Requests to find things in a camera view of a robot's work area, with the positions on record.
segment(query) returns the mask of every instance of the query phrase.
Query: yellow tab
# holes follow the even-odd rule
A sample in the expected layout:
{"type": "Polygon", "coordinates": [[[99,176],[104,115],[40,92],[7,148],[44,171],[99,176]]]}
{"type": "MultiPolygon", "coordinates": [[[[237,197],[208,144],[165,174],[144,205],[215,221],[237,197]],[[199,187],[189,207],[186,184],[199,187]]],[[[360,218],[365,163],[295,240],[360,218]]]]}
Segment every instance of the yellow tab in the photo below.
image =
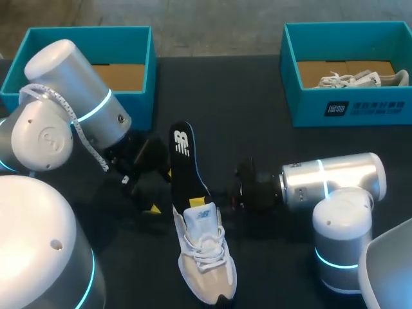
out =
{"type": "Polygon", "coordinates": [[[150,208],[150,211],[151,211],[151,212],[155,212],[155,213],[157,213],[157,214],[161,214],[161,213],[162,213],[162,212],[160,211],[160,209],[156,207],[155,204],[153,204],[152,208],[150,208]]]}
{"type": "Polygon", "coordinates": [[[191,198],[189,200],[191,207],[203,206],[205,205],[205,197],[202,196],[201,198],[191,198]]]}

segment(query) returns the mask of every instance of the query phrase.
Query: cardboard box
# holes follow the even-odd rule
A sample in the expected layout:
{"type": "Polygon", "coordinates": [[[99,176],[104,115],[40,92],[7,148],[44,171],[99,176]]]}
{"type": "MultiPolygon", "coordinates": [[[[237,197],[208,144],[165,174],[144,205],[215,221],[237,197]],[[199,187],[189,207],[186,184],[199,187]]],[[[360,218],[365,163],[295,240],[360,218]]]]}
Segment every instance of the cardboard box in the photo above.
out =
{"type": "Polygon", "coordinates": [[[403,22],[286,24],[280,69],[294,126],[412,124],[412,87],[313,89],[330,71],[412,74],[411,55],[403,22]]]}
{"type": "Polygon", "coordinates": [[[9,112],[18,105],[28,81],[26,63],[60,39],[73,41],[133,119],[133,128],[152,126],[156,84],[156,52],[151,27],[30,28],[6,76],[0,97],[9,112]]]}

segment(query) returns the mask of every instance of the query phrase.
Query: cable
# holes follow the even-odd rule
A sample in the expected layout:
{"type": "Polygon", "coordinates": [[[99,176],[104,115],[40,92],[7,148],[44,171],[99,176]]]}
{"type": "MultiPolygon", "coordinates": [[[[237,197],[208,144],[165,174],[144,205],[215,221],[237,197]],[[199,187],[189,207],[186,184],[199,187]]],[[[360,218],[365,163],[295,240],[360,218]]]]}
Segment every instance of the cable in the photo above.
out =
{"type": "Polygon", "coordinates": [[[19,95],[19,104],[22,103],[23,101],[23,93],[26,93],[28,95],[31,95],[32,97],[41,100],[40,94],[36,93],[34,90],[37,91],[42,91],[44,93],[47,93],[51,95],[57,102],[66,110],[67,114],[71,118],[71,121],[73,122],[73,126],[75,127],[75,130],[80,138],[80,141],[82,142],[83,146],[89,151],[89,153],[97,160],[97,162],[100,164],[100,166],[103,168],[103,171],[107,172],[109,171],[109,165],[106,163],[105,159],[103,159],[102,156],[99,155],[99,153],[93,148],[92,145],[90,145],[88,139],[83,133],[83,129],[80,126],[80,122],[77,119],[77,116],[71,106],[68,104],[68,102],[61,96],[59,95],[56,91],[52,90],[51,88],[40,85],[40,84],[29,84],[26,85],[25,87],[20,89],[20,95],[19,95]]]}

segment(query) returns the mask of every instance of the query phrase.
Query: new balance logo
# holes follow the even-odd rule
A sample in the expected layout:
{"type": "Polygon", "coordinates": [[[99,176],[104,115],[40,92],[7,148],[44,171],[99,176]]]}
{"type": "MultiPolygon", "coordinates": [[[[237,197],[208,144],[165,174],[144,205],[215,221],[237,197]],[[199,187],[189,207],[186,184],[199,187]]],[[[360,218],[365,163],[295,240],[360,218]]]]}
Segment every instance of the new balance logo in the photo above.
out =
{"type": "Polygon", "coordinates": [[[182,153],[186,156],[190,156],[189,154],[189,143],[187,141],[187,135],[184,132],[175,131],[174,132],[174,141],[176,142],[176,151],[182,153]]]}
{"type": "Polygon", "coordinates": [[[209,217],[209,214],[211,213],[211,211],[201,211],[198,213],[198,219],[204,219],[209,217]]]}

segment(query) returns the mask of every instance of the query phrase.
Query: shoe tongue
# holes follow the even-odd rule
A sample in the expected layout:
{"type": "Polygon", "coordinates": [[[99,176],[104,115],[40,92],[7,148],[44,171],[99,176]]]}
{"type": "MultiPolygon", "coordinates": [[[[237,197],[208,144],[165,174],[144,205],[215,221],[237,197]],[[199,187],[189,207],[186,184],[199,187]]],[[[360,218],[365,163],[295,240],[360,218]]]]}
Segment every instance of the shoe tongue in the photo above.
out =
{"type": "Polygon", "coordinates": [[[379,74],[377,72],[371,72],[366,70],[355,75],[355,81],[353,85],[358,87],[380,87],[382,84],[380,81],[379,74]]]}
{"type": "Polygon", "coordinates": [[[188,208],[183,212],[183,217],[187,232],[195,243],[204,234],[217,236],[219,233],[218,214],[214,203],[188,208]]]}

